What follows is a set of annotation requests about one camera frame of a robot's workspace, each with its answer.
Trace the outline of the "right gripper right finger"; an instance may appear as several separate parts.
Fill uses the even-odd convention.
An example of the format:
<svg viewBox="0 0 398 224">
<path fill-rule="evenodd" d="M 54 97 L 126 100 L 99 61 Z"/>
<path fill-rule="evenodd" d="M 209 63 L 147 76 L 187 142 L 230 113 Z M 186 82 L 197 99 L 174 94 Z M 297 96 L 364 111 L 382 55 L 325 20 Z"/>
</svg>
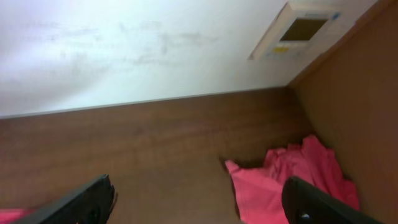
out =
<svg viewBox="0 0 398 224">
<path fill-rule="evenodd" d="M 298 177 L 285 181 L 282 207 L 289 224 L 381 224 Z"/>
</svg>

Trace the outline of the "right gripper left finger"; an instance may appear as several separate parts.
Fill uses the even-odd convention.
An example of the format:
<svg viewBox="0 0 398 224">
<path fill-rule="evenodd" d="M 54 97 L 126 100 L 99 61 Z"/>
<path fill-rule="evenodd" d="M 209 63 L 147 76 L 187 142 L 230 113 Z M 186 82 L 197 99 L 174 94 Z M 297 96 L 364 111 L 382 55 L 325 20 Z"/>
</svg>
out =
<svg viewBox="0 0 398 224">
<path fill-rule="evenodd" d="M 107 224 L 114 205 L 115 188 L 104 174 L 13 224 Z"/>
</svg>

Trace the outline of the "orange soccer t-shirt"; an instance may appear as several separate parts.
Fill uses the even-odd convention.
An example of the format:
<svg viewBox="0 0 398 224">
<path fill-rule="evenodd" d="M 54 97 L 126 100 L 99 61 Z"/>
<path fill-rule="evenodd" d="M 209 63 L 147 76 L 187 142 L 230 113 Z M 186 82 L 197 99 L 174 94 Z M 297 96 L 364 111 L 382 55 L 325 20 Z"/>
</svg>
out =
<svg viewBox="0 0 398 224">
<path fill-rule="evenodd" d="M 10 224 L 34 212 L 32 209 L 7 208 L 0 210 L 0 224 Z"/>
</svg>

